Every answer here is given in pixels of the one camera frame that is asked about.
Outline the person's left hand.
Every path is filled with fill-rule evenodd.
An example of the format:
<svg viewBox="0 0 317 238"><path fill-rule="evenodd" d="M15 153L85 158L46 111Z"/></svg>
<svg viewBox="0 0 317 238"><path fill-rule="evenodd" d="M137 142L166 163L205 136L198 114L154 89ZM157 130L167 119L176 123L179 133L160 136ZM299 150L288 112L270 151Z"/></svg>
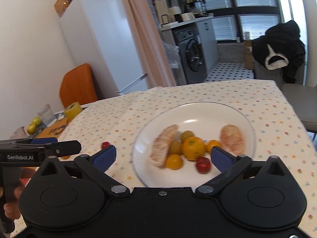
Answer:
<svg viewBox="0 0 317 238"><path fill-rule="evenodd" d="M36 168L1 168L1 221L9 222L20 218L18 199L25 189L25 182L35 174Z"/></svg>

